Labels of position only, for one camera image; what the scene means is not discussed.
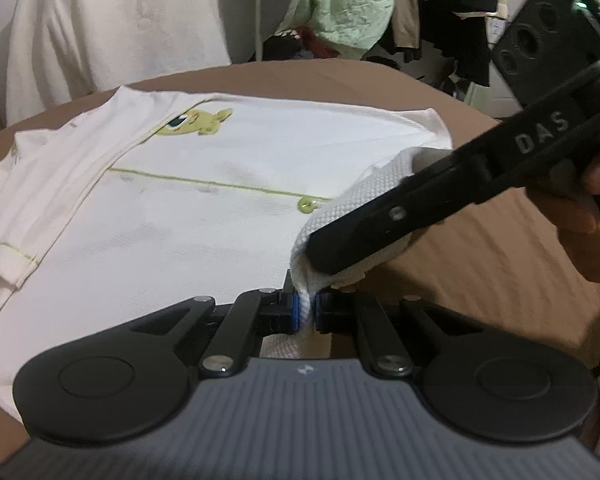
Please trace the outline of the person's right hand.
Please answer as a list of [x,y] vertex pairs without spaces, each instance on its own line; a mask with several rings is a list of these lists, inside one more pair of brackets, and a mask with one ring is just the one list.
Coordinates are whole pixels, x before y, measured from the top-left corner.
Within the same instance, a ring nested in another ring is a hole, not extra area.
[[577,190],[580,193],[568,196],[529,186],[526,195],[556,228],[559,243],[577,271],[600,284],[600,214],[591,202],[600,195],[600,156],[586,168]]

